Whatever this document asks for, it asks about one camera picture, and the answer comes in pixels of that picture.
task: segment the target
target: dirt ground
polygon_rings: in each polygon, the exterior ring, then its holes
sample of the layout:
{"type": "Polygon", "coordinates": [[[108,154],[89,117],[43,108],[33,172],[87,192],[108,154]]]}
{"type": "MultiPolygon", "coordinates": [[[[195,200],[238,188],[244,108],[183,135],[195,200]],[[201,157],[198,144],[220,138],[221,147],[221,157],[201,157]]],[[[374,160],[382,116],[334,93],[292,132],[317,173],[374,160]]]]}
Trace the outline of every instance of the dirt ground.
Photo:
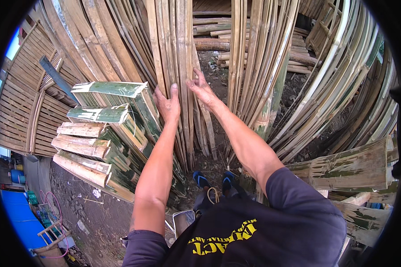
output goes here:
{"type": "MultiPolygon", "coordinates": [[[[212,51],[199,52],[199,60],[207,82],[210,83],[217,96],[227,103],[228,69],[210,67],[217,60],[212,51]]],[[[275,123],[282,118],[292,104],[306,79],[307,76],[305,74],[287,73],[280,103],[280,113],[278,113],[275,123]]],[[[224,158],[226,140],[222,127],[213,115],[211,117],[218,159],[214,161],[212,156],[205,157],[201,151],[197,150],[195,152],[195,169],[201,170],[212,186],[221,189],[222,175],[227,167],[225,164],[226,159],[224,158]]],[[[325,142],[330,132],[337,131],[340,127],[338,123],[332,126],[331,130],[329,129],[323,136],[311,142],[293,161],[300,162],[318,155],[321,156],[321,144],[325,142]]],[[[240,163],[234,161],[230,166],[230,170],[235,174],[239,174],[239,167],[241,167],[240,163]]],[[[52,192],[60,202],[64,225],[72,230],[72,236],[86,263],[93,267],[120,266],[125,254],[120,238],[125,237],[129,230],[133,204],[105,193],[101,193],[101,196],[96,198],[93,195],[94,187],[75,178],[54,162],[50,164],[50,180],[52,192]],[[103,204],[84,200],[83,198],[102,202],[103,204]],[[84,223],[89,234],[81,231],[77,226],[79,219],[84,223]]],[[[178,206],[179,210],[192,209],[196,196],[201,192],[201,189],[197,187],[192,179],[192,173],[187,174],[187,180],[189,185],[188,196],[186,199],[181,200],[178,206]]],[[[253,192],[255,189],[253,181],[245,181],[245,188],[253,192]]],[[[167,214],[167,220],[168,222],[172,221],[170,214],[167,214]]],[[[168,228],[166,230],[165,238],[168,244],[171,245],[175,238],[168,228]]]]}

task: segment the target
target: dark t-shirt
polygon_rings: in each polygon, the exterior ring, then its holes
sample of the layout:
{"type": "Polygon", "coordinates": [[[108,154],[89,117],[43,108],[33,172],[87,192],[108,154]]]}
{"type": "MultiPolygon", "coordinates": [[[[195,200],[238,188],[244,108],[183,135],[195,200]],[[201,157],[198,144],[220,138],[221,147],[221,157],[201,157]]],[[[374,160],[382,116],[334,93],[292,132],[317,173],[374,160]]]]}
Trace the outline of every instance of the dark t-shirt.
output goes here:
{"type": "Polygon", "coordinates": [[[231,198],[215,204],[168,248],[158,233],[128,235],[123,266],[333,266],[346,236],[341,212],[288,168],[275,171],[271,207],[231,198]]]}

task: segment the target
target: foot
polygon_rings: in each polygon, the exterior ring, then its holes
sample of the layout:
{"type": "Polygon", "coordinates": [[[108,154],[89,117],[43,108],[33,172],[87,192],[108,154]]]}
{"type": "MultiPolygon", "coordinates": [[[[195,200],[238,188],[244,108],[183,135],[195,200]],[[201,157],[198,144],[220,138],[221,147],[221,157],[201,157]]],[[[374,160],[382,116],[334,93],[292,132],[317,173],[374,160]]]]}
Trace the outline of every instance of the foot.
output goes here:
{"type": "Polygon", "coordinates": [[[200,188],[204,189],[205,187],[209,188],[211,187],[211,185],[208,183],[208,180],[203,176],[203,173],[201,173],[199,170],[193,173],[193,179],[200,188]]]}
{"type": "Polygon", "coordinates": [[[225,191],[232,188],[232,182],[235,181],[235,176],[230,171],[227,171],[223,175],[223,195],[225,191]]]}

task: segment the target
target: tattoo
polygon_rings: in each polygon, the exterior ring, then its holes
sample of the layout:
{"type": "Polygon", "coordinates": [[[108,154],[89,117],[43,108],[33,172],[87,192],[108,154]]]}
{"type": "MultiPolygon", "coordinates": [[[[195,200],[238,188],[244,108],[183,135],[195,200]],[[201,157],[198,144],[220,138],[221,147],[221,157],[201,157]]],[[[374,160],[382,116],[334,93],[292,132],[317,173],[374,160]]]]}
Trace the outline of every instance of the tattoo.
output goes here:
{"type": "Polygon", "coordinates": [[[135,222],[135,216],[132,215],[132,217],[131,217],[131,223],[129,224],[129,233],[135,230],[135,228],[134,228],[134,222],[135,222]]]}

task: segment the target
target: blue barrel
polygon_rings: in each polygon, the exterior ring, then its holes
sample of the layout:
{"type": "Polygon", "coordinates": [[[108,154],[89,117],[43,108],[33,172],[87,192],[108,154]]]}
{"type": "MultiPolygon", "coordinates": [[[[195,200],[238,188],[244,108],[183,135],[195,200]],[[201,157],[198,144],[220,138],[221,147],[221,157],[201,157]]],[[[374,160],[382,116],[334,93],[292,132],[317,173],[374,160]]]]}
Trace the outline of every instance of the blue barrel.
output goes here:
{"type": "Polygon", "coordinates": [[[25,184],[25,176],[24,175],[18,175],[18,183],[25,184]]]}
{"type": "Polygon", "coordinates": [[[12,182],[19,184],[19,178],[18,178],[19,175],[24,176],[24,172],[21,171],[21,170],[16,170],[16,169],[11,170],[11,180],[12,180],[12,182]]]}

